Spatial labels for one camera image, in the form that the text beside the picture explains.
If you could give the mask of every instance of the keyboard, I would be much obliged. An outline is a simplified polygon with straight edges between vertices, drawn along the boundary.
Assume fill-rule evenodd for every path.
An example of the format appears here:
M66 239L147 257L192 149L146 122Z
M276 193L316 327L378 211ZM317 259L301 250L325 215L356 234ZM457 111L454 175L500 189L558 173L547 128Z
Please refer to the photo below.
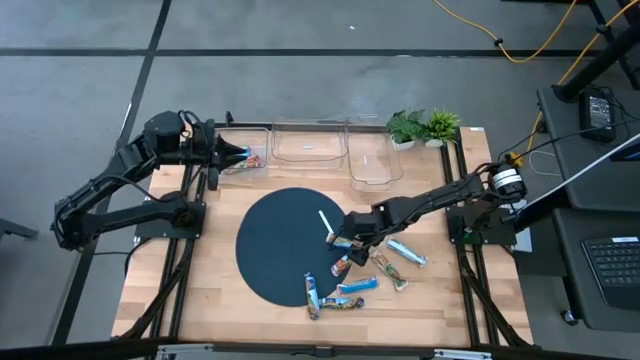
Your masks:
M640 311L640 240L620 237L582 242L604 301Z

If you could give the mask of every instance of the green plant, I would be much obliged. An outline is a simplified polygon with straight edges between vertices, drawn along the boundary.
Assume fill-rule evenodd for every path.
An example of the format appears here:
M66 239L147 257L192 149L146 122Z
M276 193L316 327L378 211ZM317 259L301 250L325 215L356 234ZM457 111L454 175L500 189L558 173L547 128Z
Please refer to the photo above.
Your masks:
M402 110L391 116L387 122L387 128L396 144L406 143L419 137L423 113L424 109L412 111L406 115L406 110Z
M419 137L424 141L455 142L459 122L458 115L444 109L433 109L429 119L421 122Z

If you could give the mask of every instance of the small white pot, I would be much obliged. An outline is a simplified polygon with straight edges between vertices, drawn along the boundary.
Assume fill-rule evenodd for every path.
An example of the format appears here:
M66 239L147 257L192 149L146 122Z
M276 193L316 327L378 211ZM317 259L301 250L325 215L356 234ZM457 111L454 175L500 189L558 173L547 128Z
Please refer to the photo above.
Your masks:
M398 144L395 141L393 141L393 136L389 135L389 137L391 138L391 143L393 144L393 148L396 149L396 151L402 151L402 150L410 149L416 143L416 141L413 140L413 141L409 141L409 142L406 142L406 143Z
M443 145L442 140L431 139L429 141L424 142L424 146L426 147L440 147L442 145Z

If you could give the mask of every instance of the yellow cable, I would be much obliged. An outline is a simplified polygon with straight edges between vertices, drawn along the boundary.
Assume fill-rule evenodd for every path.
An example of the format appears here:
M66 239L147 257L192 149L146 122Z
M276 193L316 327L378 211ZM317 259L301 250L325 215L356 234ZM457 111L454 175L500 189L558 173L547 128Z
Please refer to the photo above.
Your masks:
M627 11L627 9L635 5L638 1L640 0L633 0L632 2L627 4L627 6L623 7L617 14L615 14L609 21L607 21L606 26L611 26L611 24L613 24L616 20L618 20L618 18L622 16L622 14L624 14L624 12ZM575 70L580 60L582 60L582 58L584 57L584 54L586 54L587 51L593 46L593 44L595 44L595 42L598 40L599 37L600 37L599 33L596 33L596 35L594 35L593 39L591 39L591 41L589 41L587 46L585 46L584 50L582 50L582 52L580 53L576 61L573 62L573 65L571 65L569 70L567 70L567 72L564 73L564 75L562 75L562 78L560 79L560 81L558 81L558 85L561 85L567 79L567 77L569 77L569 74L571 74L573 70ZM542 120L542 113L538 112L538 117L536 118L536 122L533 124L533 129L531 130L531 137L529 138L527 151L531 150L531 147L533 147L533 138L535 137L536 129L538 128L538 124L540 123L541 120Z
M456 15L455 13L453 13L451 10L447 9L446 6L442 5L442 3L440 3L440 1L438 0L433 0L433 2L435 2L438 6L440 6L442 8L442 10L444 10L447 14L453 16L454 18L462 21L463 23L473 26L476 29L480 29L482 31L484 31L485 33L487 33L493 40L498 40L498 37L495 36L489 29L485 28L482 25L478 25L472 21L469 21L467 19L464 19L458 15ZM578 0L573 0L573 2L571 3L571 5L569 6L569 8L567 9L567 12L564 14L564 16L562 17L562 20L560 20L560 22L558 23L558 26L556 26L555 30L553 30L553 32L551 33L551 35L549 35L549 37L547 38L547 40L544 42L544 44L542 44L542 46L535 52L533 53L533 55L529 56L526 59L514 59L511 57L511 55L509 55L509 53L507 52L507 50L504 48L504 46L502 44L499 44L498 46L500 47L500 50L502 50L502 53L504 53L504 56L507 57L507 59L509 59L509 61L515 63L515 64L524 64L527 61L535 58L536 56L538 56L538 54L540 54L540 52L542 50L544 50L547 45L549 45L549 43L551 43L551 41L553 40L553 38L556 37L556 35L558 34L558 31L560 31L560 29L562 28L562 26L564 25L564 23L567 21L567 18L569 18L569 14L571 14L571 10L573 10L573 7L576 5L576 3L578 2Z

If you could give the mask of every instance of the black power adapter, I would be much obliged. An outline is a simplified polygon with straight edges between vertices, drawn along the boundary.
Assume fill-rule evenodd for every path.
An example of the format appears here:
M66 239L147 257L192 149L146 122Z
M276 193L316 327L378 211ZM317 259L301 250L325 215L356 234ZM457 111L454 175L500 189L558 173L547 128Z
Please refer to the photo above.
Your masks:
M604 93L598 88L587 87L582 91L578 99L580 108L580 130L589 130L580 133L583 138L610 143L616 139L613 107Z

